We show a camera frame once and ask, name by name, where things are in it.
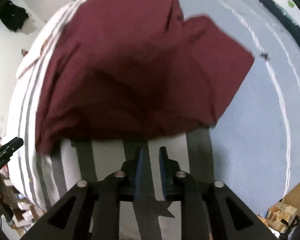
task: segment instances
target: maroon t-shirt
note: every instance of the maroon t-shirt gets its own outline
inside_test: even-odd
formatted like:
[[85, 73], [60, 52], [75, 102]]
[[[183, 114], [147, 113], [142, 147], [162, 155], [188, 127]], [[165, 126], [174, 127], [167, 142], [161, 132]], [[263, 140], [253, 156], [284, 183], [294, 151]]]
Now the maroon t-shirt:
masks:
[[214, 125], [254, 58], [178, 0], [89, 0], [65, 27], [36, 114], [40, 154], [63, 139], [150, 139]]

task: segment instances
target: silver bolt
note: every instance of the silver bolt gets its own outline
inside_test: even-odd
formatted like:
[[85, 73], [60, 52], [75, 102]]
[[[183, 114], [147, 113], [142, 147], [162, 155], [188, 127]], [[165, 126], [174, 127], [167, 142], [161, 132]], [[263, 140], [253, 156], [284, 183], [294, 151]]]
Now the silver bolt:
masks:
[[124, 176], [126, 176], [126, 174], [124, 173], [124, 171], [116, 171], [116, 173], [114, 174], [114, 176], [116, 178], [123, 178]]
[[220, 187], [220, 188], [224, 187], [225, 185], [221, 180], [216, 180], [213, 184], [215, 187]]
[[185, 178], [186, 177], [186, 172], [185, 171], [177, 171], [176, 172], [176, 176], [178, 177], [178, 178]]
[[86, 182], [85, 180], [80, 180], [78, 183], [77, 183], [77, 186], [78, 187], [86, 187], [88, 185], [88, 182]]

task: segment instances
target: white stitched line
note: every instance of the white stitched line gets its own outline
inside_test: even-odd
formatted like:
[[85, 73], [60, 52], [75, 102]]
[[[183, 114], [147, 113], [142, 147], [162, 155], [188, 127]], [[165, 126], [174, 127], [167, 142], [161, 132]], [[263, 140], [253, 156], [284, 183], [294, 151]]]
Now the white stitched line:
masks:
[[[230, 11], [232, 11], [232, 14], [235, 15], [239, 19], [241, 24], [243, 24], [243, 26], [245, 26], [247, 28], [247, 30], [249, 31], [249, 33], [250, 33], [250, 35], [253, 39], [253, 42], [254, 42], [255, 46], [257, 47], [257, 49], [259, 50], [259, 52], [260, 53], [264, 52], [264, 49], [261, 47], [261, 45], [259, 43], [258, 37], [255, 35], [255, 33], [253, 32], [251, 27], [248, 25], [247, 21], [241, 15], [239, 15], [233, 8], [226, 5], [222, 0], [217, 0], [217, 1], [223, 7], [225, 7], [226, 9], [229, 9]], [[281, 114], [282, 114], [282, 117], [283, 117], [284, 126], [285, 126], [285, 129], [286, 129], [286, 136], [287, 136], [287, 151], [286, 151], [287, 171], [286, 171], [286, 183], [285, 183], [285, 189], [284, 189], [284, 196], [285, 196], [286, 192], [288, 192], [289, 183], [290, 183], [290, 155], [291, 155], [290, 125], [289, 125], [289, 121], [288, 121], [288, 117], [287, 117], [286, 106], [285, 106], [285, 102], [284, 102], [284, 98], [283, 98], [281, 88], [280, 88], [279, 83], [278, 83], [278, 81], [275, 77], [274, 70], [273, 70], [271, 64], [268, 61], [266, 61], [266, 67], [267, 67], [269, 76], [271, 78], [272, 84], [274, 85], [274, 88], [275, 88], [275, 90], [278, 94], [280, 110], [281, 110]]]
[[297, 74], [297, 71], [296, 71], [296, 68], [294, 66], [294, 64], [292, 63], [291, 59], [290, 59], [290, 55], [289, 55], [289, 52], [287, 51], [286, 47], [284, 46], [282, 40], [280, 39], [279, 35], [275, 32], [275, 30], [273, 28], [271, 28], [271, 26], [266, 23], [266, 26], [267, 28], [271, 31], [271, 33], [275, 36], [275, 38], [277, 39], [277, 41], [279, 42], [280, 46], [282, 47], [282, 49], [284, 50], [286, 56], [287, 56], [287, 59], [288, 59], [288, 64], [290, 65], [290, 67], [292, 68], [293, 70], [293, 73], [296, 77], [296, 80], [297, 80], [297, 83], [298, 83], [298, 87], [299, 87], [299, 91], [300, 91], [300, 78]]

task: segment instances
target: triangular cutout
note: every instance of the triangular cutout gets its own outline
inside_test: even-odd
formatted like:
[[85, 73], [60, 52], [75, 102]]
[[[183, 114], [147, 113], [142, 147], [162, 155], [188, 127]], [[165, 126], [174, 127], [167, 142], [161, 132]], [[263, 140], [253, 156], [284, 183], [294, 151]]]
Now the triangular cutout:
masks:
[[64, 204], [49, 220], [48, 223], [60, 228], [65, 229], [69, 216], [71, 214], [72, 208], [74, 206], [74, 202], [76, 197], [70, 198], [66, 204]]
[[229, 197], [226, 198], [226, 203], [237, 231], [253, 226], [253, 221], [240, 209], [240, 207]]

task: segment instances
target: green object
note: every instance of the green object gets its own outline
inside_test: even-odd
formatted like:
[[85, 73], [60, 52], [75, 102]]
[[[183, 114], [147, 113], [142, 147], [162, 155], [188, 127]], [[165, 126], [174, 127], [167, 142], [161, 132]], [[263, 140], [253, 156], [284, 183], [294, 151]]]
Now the green object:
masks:
[[295, 6], [294, 2], [291, 0], [288, 0], [288, 5], [293, 8]]

